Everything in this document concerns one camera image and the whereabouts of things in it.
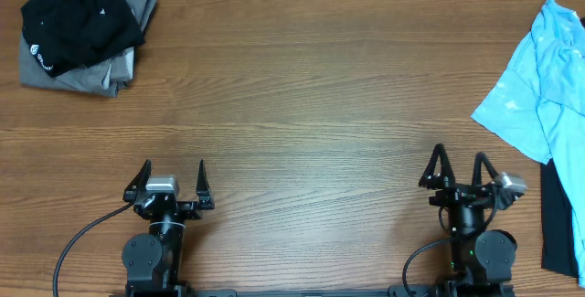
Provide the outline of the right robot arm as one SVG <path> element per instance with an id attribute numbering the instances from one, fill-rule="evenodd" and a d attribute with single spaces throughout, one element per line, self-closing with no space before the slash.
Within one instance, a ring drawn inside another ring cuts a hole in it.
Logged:
<path id="1" fill-rule="evenodd" d="M 526 193 L 527 184 L 519 175 L 498 172 L 480 152 L 474 158 L 472 181 L 456 181 L 444 146 L 433 148 L 419 186 L 433 190 L 429 204 L 446 213 L 439 216 L 448 237 L 431 242 L 413 255 L 441 245 L 450 246 L 452 273 L 427 288 L 425 296 L 513 296 L 512 266 L 517 242 L 508 232 L 488 226 L 499 211 L 511 207 Z"/>

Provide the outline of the light blue t-shirt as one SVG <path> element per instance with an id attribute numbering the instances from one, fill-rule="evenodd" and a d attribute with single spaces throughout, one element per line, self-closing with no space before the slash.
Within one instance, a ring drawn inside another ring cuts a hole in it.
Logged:
<path id="1" fill-rule="evenodd" d="M 584 19 L 546 0 L 504 72 L 471 115 L 540 165 L 554 161 L 572 206 L 584 283 Z"/>

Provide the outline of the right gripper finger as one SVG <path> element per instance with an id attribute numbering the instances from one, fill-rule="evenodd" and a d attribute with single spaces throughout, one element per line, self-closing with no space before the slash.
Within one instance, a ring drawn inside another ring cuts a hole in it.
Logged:
<path id="1" fill-rule="evenodd" d="M 482 168 L 485 169 L 487 174 L 494 179 L 498 176 L 498 172 L 495 170 L 494 166 L 489 161 L 488 157 L 485 153 L 479 152 L 476 154 L 473 163 L 473 175 L 472 175 L 472 185 L 473 186 L 481 186 L 482 182 Z"/>
<path id="2" fill-rule="evenodd" d="M 420 178 L 419 187 L 448 189 L 453 188 L 455 182 L 455 176 L 444 145 L 437 143 L 433 148 L 431 159 Z"/>

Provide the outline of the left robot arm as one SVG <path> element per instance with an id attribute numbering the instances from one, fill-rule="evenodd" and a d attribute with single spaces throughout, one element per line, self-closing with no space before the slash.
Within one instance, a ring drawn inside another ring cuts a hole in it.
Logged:
<path id="1" fill-rule="evenodd" d="M 122 249 L 127 296 L 195 294 L 179 273 L 186 222 L 200 220 L 204 210 L 215 208 L 204 162 L 198 167 L 196 195 L 196 200 L 181 201 L 176 177 L 153 175 L 149 160 L 124 189 L 122 200 L 149 222 L 148 231 L 130 238 Z"/>

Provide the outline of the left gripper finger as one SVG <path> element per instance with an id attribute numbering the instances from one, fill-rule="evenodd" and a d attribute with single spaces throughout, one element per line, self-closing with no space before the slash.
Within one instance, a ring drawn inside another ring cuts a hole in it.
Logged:
<path id="1" fill-rule="evenodd" d="M 215 201 L 213 199 L 209 183 L 207 181 L 207 174 L 205 170 L 205 162 L 200 160 L 197 174 L 196 193 L 198 197 L 199 209 L 214 209 Z"/>
<path id="2" fill-rule="evenodd" d="M 152 173 L 152 162 L 147 159 L 138 174 L 131 183 L 124 189 L 122 200 L 127 203 L 134 203 L 138 194 L 146 190 L 146 184 Z"/>

